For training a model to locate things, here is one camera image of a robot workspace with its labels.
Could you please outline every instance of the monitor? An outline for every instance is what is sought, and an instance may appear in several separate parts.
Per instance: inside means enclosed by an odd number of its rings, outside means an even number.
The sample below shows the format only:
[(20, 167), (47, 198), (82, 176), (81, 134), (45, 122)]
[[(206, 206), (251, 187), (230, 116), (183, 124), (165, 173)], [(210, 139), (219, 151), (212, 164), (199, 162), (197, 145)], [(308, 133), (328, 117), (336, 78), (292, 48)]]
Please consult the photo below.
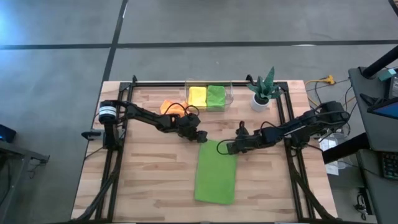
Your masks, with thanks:
[(369, 113), (398, 119), (398, 97), (368, 108)]

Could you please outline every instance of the computer screen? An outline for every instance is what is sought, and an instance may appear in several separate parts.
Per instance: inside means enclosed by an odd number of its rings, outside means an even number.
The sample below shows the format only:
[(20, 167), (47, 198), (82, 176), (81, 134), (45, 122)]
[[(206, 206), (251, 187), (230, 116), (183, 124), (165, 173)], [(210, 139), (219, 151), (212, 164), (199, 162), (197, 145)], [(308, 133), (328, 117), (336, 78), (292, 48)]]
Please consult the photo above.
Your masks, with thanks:
[(398, 102), (391, 103), (386, 106), (382, 106), (378, 109), (373, 110), (375, 113), (382, 115), (382, 116), (387, 116), (390, 118), (395, 118), (398, 119)]

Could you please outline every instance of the clear plastic container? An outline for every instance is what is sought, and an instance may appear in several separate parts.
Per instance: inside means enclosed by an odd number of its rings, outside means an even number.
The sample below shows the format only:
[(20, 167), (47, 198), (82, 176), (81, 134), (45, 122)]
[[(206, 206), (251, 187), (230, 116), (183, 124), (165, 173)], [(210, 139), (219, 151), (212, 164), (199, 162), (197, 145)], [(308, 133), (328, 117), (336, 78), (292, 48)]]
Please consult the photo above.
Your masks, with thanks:
[(187, 80), (185, 81), (185, 102), (189, 105), (189, 88), (191, 87), (206, 87), (209, 85), (218, 85), (225, 88), (225, 105), (224, 106), (196, 106), (200, 111), (220, 112), (226, 111), (231, 103), (234, 101), (234, 94), (232, 91), (232, 81), (199, 81)]

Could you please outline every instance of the green towel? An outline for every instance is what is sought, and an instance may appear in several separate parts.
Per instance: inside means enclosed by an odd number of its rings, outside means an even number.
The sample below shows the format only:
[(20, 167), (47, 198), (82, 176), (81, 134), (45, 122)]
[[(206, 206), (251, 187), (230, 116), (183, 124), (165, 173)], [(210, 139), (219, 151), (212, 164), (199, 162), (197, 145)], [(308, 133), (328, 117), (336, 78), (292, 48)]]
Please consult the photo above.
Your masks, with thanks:
[(207, 108), (209, 111), (223, 111), (225, 106), (225, 88), (209, 85), (207, 87)]
[[(201, 144), (197, 176), (195, 181), (195, 200), (231, 205), (235, 198), (236, 155), (221, 155), (216, 146), (219, 142), (208, 140)], [(218, 147), (226, 153), (226, 144)]]

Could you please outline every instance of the white pot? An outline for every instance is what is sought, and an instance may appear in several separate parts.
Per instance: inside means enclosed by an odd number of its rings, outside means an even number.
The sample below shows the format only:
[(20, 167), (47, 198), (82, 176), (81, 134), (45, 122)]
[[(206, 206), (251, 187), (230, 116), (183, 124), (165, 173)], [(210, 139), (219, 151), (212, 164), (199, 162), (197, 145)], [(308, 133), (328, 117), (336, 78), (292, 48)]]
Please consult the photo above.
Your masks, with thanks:
[(253, 97), (251, 98), (250, 102), (251, 108), (257, 112), (264, 111), (268, 107), (270, 100), (268, 100), (268, 103), (262, 105), (256, 102), (256, 100), (254, 99), (255, 95), (256, 94), (253, 94)]

